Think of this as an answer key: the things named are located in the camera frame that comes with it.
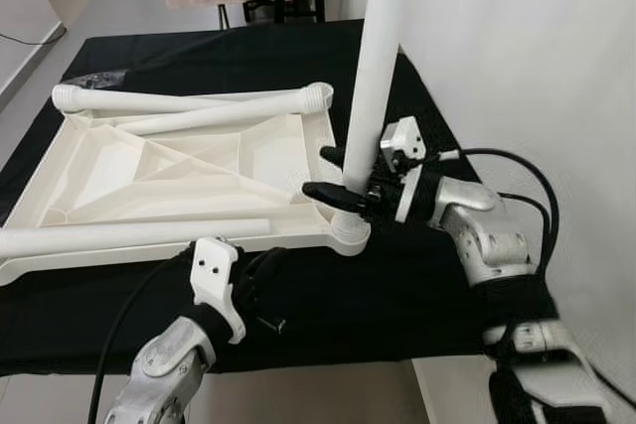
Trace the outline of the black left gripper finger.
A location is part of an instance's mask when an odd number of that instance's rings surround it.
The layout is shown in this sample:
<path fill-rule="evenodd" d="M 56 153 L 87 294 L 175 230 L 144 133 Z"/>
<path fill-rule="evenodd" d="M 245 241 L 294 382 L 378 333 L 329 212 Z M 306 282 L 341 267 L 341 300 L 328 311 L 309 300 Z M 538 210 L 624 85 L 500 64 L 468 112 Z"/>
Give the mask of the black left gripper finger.
<path fill-rule="evenodd" d="M 242 279 L 271 279 L 278 266 L 286 259 L 285 247 L 272 247 L 260 252 L 242 270 Z"/>
<path fill-rule="evenodd" d="M 264 288 L 267 288 L 289 255 L 289 250 L 266 250 L 260 252 L 249 263 L 249 292 L 260 293 Z"/>

